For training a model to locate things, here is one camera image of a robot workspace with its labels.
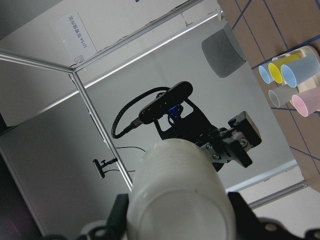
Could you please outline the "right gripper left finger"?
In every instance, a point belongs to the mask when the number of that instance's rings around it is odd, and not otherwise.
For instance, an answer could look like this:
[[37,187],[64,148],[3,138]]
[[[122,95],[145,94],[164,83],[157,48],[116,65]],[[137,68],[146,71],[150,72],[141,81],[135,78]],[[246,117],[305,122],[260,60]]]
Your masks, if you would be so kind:
[[120,240],[123,237],[127,225],[128,206],[129,195],[118,194],[106,222],[109,240]]

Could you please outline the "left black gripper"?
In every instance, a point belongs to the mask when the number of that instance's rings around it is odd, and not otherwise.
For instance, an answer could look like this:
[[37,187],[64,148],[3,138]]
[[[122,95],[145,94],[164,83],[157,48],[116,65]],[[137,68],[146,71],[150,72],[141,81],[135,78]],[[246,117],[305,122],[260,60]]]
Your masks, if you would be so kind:
[[178,104],[168,110],[170,128],[162,130],[158,120],[154,121],[162,140],[183,139],[197,145],[209,158],[218,172],[224,164],[236,161],[244,168],[253,161],[247,152],[262,143],[261,135],[246,111],[228,121],[229,129],[218,128],[210,123],[205,114],[189,99],[184,101],[192,108],[186,117],[181,117],[183,106]]

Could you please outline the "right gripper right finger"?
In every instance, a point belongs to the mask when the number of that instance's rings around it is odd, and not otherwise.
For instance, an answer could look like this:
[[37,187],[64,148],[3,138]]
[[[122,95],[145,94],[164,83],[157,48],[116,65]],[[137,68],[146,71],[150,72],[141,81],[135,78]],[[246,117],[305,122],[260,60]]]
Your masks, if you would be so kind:
[[236,240],[257,240],[260,221],[238,192],[228,192],[236,222]]

